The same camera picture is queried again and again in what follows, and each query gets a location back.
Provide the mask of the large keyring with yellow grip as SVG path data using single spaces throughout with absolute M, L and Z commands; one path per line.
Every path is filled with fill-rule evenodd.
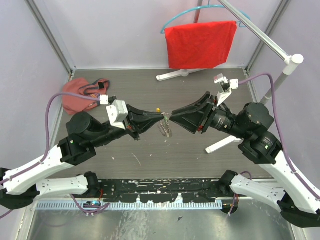
M 170 124 L 166 125 L 165 122 L 165 119 L 168 119 L 169 123 L 169 114 L 163 112 L 161 115 L 163 116 L 163 119 L 158 123 L 158 128 L 164 137 L 171 138 L 173 136 L 173 133 Z

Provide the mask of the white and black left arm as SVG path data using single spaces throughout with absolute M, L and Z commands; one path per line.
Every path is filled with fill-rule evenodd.
M 87 112 L 76 113 L 66 124 L 68 136 L 43 156 L 16 169 L 1 168 L 1 206 L 17 210 L 41 197 L 97 197 L 101 187 L 97 175 L 91 171 L 71 178 L 50 177 L 88 161 L 96 156 L 96 148 L 126 135 L 138 141 L 141 134 L 164 119 L 160 112 L 143 111 L 128 104 L 123 110 L 110 105 L 106 111 L 109 120 L 104 123 Z

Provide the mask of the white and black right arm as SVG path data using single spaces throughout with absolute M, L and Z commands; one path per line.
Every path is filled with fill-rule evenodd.
M 296 227 L 319 227 L 320 191 L 293 163 L 287 162 L 282 143 L 269 132 L 275 120 L 263 104 L 247 103 L 234 114 L 206 92 L 198 101 L 174 110 L 169 119 L 192 134 L 205 133 L 211 127 L 241 140 L 238 149 L 242 154 L 280 184 L 280 188 L 267 186 L 227 170 L 218 181 L 223 196 L 251 197 L 273 207 Z

